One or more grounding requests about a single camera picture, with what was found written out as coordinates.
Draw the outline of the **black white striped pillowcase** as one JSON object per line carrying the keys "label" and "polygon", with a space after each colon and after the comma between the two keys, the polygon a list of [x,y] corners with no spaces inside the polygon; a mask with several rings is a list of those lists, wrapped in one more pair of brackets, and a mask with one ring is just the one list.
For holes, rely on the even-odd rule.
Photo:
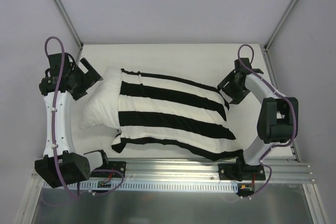
{"label": "black white striped pillowcase", "polygon": [[111,148],[175,145],[217,161],[243,149],[229,129],[229,102],[215,88],[191,80],[121,69],[120,127]]}

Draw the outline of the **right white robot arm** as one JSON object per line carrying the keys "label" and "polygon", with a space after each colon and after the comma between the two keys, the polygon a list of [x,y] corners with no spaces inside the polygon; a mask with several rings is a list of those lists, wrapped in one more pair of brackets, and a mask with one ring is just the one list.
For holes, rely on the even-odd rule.
{"label": "right white robot arm", "polygon": [[218,165],[221,180],[266,179],[262,161],[275,147],[291,145],[297,136],[298,106],[294,97],[277,91],[263,78],[260,69],[253,69],[248,58],[237,59],[235,68],[217,86],[230,97],[231,104],[240,104],[252,93],[261,104],[257,121],[257,137],[252,144],[238,155],[234,163]]}

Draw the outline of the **white pillow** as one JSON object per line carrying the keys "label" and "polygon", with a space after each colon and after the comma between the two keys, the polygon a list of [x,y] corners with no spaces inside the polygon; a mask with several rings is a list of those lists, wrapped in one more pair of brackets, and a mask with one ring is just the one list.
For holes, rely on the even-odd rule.
{"label": "white pillow", "polygon": [[121,90],[121,69],[108,67],[103,80],[84,106],[80,127],[104,125],[113,129],[120,128],[118,98]]}

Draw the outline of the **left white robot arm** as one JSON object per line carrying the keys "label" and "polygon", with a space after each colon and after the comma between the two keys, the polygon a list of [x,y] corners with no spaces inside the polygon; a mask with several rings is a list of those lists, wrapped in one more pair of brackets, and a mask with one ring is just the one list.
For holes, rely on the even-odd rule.
{"label": "left white robot arm", "polygon": [[48,60],[49,68],[39,84],[47,112],[47,138],[43,157],[35,161],[35,171],[52,188],[86,181],[92,172],[103,177],[110,170],[105,151],[78,154],[70,120],[71,101],[81,99],[103,78],[85,58],[80,62],[87,72],[68,53],[52,54]]}

